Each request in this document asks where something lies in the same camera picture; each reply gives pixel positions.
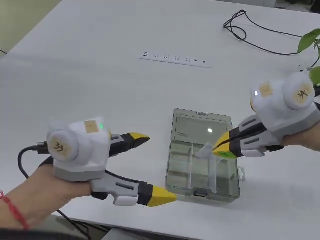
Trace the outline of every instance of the label sticker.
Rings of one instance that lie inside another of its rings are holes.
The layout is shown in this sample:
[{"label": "label sticker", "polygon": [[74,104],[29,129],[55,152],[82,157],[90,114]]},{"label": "label sticker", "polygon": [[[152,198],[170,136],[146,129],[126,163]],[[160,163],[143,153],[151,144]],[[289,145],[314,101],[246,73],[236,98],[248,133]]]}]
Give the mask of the label sticker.
[{"label": "label sticker", "polygon": [[303,105],[308,100],[311,92],[312,92],[312,89],[310,84],[303,83],[301,84],[299,89],[294,92],[293,99],[296,103]]},{"label": "label sticker", "polygon": [[55,151],[57,154],[64,156],[65,158],[71,153],[72,148],[65,142],[61,142],[56,137],[53,137],[52,140],[48,143],[48,148],[51,151]]},{"label": "label sticker", "polygon": [[226,159],[236,159],[236,156],[230,151],[218,151],[218,154]]},{"label": "label sticker", "polygon": [[87,134],[94,134],[99,132],[96,121],[84,121],[84,125]]},{"label": "label sticker", "polygon": [[269,97],[274,92],[268,81],[262,83],[259,87],[259,90],[263,98]]}]

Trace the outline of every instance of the green leaf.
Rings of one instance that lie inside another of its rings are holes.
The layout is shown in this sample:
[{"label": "green leaf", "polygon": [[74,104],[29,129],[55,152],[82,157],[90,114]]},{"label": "green leaf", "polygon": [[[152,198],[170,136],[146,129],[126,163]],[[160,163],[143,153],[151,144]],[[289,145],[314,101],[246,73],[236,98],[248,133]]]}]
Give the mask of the green leaf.
[{"label": "green leaf", "polygon": [[298,53],[301,53],[302,51],[309,48],[315,42],[319,35],[320,29],[318,28],[304,35],[299,42]]},{"label": "green leaf", "polygon": [[320,66],[312,68],[309,72],[309,77],[313,84],[318,85],[320,84]]}]

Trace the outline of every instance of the plastic storage box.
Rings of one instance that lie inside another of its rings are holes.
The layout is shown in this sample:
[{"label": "plastic storage box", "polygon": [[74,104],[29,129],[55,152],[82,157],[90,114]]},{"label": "plastic storage box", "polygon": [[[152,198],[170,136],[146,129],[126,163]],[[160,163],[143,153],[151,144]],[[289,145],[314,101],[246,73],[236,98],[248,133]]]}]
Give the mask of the plastic storage box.
[{"label": "plastic storage box", "polygon": [[214,145],[231,128],[229,116],[175,109],[166,188],[179,195],[229,203],[239,198],[236,159],[196,157],[205,144]]}]

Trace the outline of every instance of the green plant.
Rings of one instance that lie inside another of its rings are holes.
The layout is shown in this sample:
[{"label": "green plant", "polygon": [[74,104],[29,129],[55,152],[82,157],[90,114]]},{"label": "green plant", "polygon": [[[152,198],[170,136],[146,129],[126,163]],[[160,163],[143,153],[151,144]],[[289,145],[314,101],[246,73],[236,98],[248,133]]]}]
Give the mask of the green plant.
[{"label": "green plant", "polygon": [[320,66],[314,67],[320,59],[320,39],[317,39],[320,36],[320,29],[312,30],[311,32],[304,35],[298,46],[298,53],[303,52],[308,49],[312,44],[314,49],[318,50],[318,59],[309,69],[309,77],[315,85],[320,84]]}]

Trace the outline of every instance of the black cable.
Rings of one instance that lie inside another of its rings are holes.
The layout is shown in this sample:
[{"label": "black cable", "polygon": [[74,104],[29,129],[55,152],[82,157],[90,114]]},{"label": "black cable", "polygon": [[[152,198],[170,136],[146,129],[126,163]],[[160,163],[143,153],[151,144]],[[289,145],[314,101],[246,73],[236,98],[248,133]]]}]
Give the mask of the black cable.
[{"label": "black cable", "polygon": [[314,62],[314,64],[312,64],[311,68],[313,68],[319,62],[319,60],[320,60],[320,56],[318,55],[317,60]]},{"label": "black cable", "polygon": [[[26,153],[28,151],[38,151],[38,150],[42,151],[43,150],[43,146],[42,145],[38,145],[38,146],[26,147],[18,155],[18,167],[19,167],[20,172],[25,176],[26,179],[29,178],[29,175],[27,174],[27,172],[25,171],[24,167],[22,166],[22,156],[23,156],[24,153]],[[88,240],[92,239],[89,234],[87,234],[85,231],[83,231],[76,223],[74,223],[62,211],[57,210],[56,212],[59,213],[62,217],[64,217],[64,219],[67,220],[72,226],[74,226],[80,233],[82,233],[85,237],[87,237]]]},{"label": "black cable", "polygon": [[76,224],[81,226],[81,227],[83,227],[85,229],[85,231],[86,231],[86,234],[90,235],[89,227],[87,227],[86,225],[82,224],[81,222],[77,222]]},{"label": "black cable", "polygon": [[[251,46],[253,46],[253,47],[255,47],[255,48],[258,48],[258,49],[260,49],[260,50],[263,50],[263,51],[265,51],[265,52],[271,53],[271,54],[282,55],[282,56],[290,56],[290,55],[297,55],[297,54],[299,53],[299,52],[294,52],[294,53],[281,53],[281,52],[270,51],[270,50],[268,50],[268,49],[262,48],[262,47],[260,47],[260,46],[257,46],[257,45],[255,45],[255,44],[251,43],[251,42],[246,41],[247,36],[248,36],[248,35],[247,35],[247,32],[246,32],[243,28],[241,28],[241,27],[239,27],[239,26],[233,26],[233,25],[232,25],[233,21],[234,21],[236,18],[239,18],[239,17],[241,17],[241,16],[243,16],[243,15],[245,15],[246,18],[247,18],[252,24],[256,25],[257,27],[259,27],[259,28],[261,28],[261,29],[264,29],[264,30],[267,30],[267,31],[270,31],[270,32],[273,32],[273,33],[284,34],[284,35],[288,35],[288,36],[293,36],[293,37],[297,37],[297,38],[302,38],[302,36],[299,36],[299,35],[295,35],[295,34],[291,34],[291,33],[287,33],[287,32],[282,32],[282,31],[276,31],[276,30],[272,30],[272,29],[263,27],[263,26],[255,23],[255,22],[253,22],[253,21],[248,17],[247,12],[246,12],[245,10],[240,10],[239,12],[237,12],[236,14],[234,14],[231,19],[229,19],[228,21],[226,21],[226,22],[223,24],[223,28],[224,28],[224,29],[227,29],[227,30],[228,30],[230,33],[232,33],[238,40],[240,40],[240,41],[242,41],[242,42],[244,42],[244,43],[246,43],[246,44],[249,44],[249,45],[251,45]],[[239,30],[241,30],[241,31],[244,33],[244,37],[240,37],[238,34],[236,34],[236,33],[234,32],[233,29],[239,29]]]},{"label": "black cable", "polygon": [[91,227],[91,228],[93,228],[93,229],[99,230],[99,231],[104,232],[104,233],[106,233],[106,234],[109,233],[110,230],[111,230],[111,228],[107,228],[106,226],[100,226],[100,227],[98,227],[98,226],[95,226],[95,225],[90,224],[90,223],[87,223],[87,222],[79,222],[79,221],[76,221],[76,223],[77,223],[77,224],[80,224],[80,225],[86,225],[86,226],[88,226],[88,227]]}]

